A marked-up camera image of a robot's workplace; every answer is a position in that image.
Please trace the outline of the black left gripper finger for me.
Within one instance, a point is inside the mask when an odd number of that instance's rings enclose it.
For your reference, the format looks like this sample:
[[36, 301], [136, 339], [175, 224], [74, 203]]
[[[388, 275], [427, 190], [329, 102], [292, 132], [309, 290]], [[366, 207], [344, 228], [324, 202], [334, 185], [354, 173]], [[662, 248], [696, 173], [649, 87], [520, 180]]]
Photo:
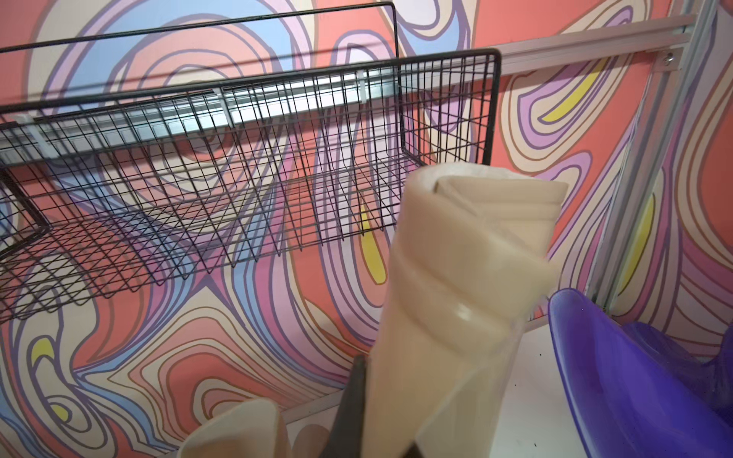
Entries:
[[326, 458], [358, 458], [362, 456], [364, 430], [367, 357], [358, 355], [353, 361], [349, 381], [336, 412], [326, 446], [320, 456]]

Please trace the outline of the beige rain boot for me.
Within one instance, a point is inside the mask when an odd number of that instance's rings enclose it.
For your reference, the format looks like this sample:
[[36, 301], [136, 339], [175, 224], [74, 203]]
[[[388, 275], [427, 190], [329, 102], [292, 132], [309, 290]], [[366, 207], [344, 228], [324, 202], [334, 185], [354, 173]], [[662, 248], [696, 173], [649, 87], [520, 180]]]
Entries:
[[181, 445], [181, 458], [291, 457], [286, 425], [277, 405], [244, 402], [196, 429]]
[[368, 363], [361, 452], [485, 457], [569, 186], [468, 162], [408, 175]]

